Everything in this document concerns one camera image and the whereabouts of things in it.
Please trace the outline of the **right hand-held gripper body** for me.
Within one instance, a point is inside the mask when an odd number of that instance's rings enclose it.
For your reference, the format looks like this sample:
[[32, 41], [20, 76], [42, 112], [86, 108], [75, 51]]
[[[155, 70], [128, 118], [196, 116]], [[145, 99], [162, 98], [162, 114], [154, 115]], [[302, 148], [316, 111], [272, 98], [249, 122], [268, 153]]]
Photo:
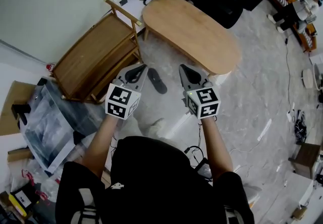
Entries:
[[185, 105], [199, 120], [216, 116], [220, 104], [218, 90], [208, 79], [199, 83], [185, 81]]

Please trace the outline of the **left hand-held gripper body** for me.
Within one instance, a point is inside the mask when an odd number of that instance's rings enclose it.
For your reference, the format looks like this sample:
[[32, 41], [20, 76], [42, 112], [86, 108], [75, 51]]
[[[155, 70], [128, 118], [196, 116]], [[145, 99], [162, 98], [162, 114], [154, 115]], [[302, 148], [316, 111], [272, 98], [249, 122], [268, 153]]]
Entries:
[[105, 113], [126, 120], [138, 107], [141, 93], [117, 79], [109, 85], [105, 97]]

